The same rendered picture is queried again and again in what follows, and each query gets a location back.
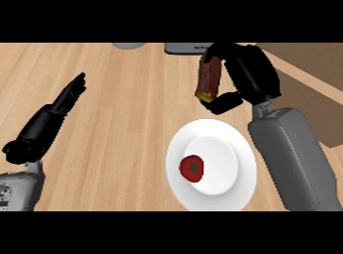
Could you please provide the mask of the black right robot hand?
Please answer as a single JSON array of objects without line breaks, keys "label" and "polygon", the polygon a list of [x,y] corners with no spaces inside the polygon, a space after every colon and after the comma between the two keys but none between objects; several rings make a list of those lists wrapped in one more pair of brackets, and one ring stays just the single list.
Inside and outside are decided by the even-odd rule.
[{"label": "black right robot hand", "polygon": [[211,102],[199,99],[212,114],[220,115],[243,101],[251,105],[262,104],[280,97],[279,79],[271,63],[256,46],[234,43],[212,43],[200,58],[205,62],[212,57],[221,60],[236,91],[217,94]]}]

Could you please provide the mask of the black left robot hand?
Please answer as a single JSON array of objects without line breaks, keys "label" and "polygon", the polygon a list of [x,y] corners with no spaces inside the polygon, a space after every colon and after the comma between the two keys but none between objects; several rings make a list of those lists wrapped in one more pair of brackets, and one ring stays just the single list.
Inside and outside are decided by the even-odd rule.
[{"label": "black left robot hand", "polygon": [[63,88],[54,102],[45,104],[35,112],[16,139],[4,145],[1,152],[8,163],[20,165],[34,163],[42,158],[54,142],[65,117],[84,91],[85,74],[79,73]]}]

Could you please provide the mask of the brown cardboard box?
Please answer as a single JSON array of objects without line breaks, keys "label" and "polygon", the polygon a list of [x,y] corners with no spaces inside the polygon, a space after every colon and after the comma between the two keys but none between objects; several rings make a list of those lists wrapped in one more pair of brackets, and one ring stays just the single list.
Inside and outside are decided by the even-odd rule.
[{"label": "brown cardboard box", "polygon": [[318,141],[343,145],[343,43],[256,43],[280,80],[270,108],[293,107]]}]

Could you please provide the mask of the white round plate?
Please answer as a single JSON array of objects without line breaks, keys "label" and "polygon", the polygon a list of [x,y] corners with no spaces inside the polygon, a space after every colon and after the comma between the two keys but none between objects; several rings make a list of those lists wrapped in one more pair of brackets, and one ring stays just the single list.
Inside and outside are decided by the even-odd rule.
[{"label": "white round plate", "polygon": [[[203,176],[190,183],[180,175],[183,158],[203,160]],[[256,187],[256,160],[240,132],[222,121],[199,119],[175,132],[165,154],[171,191],[189,210],[242,210]]]}]

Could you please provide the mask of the dark grey flat appliance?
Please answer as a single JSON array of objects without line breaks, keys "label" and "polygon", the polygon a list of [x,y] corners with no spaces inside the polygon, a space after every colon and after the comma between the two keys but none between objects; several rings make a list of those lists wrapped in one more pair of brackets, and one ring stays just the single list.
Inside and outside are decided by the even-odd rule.
[{"label": "dark grey flat appliance", "polygon": [[165,43],[163,52],[169,55],[200,55],[211,43]]}]

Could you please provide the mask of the grey rounded object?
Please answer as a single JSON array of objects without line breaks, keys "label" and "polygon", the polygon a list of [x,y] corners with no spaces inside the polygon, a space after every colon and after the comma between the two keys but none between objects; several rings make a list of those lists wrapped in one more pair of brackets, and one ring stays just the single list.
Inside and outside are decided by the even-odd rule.
[{"label": "grey rounded object", "polygon": [[140,48],[146,43],[112,43],[112,45],[121,50],[134,50]]}]

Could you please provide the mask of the red tomato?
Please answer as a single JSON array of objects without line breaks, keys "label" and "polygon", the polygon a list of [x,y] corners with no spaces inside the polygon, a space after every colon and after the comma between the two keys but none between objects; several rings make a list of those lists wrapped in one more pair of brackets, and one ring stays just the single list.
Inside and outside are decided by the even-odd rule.
[{"label": "red tomato", "polygon": [[181,177],[190,182],[196,183],[203,176],[203,160],[196,155],[189,155],[183,158],[178,165]]}]

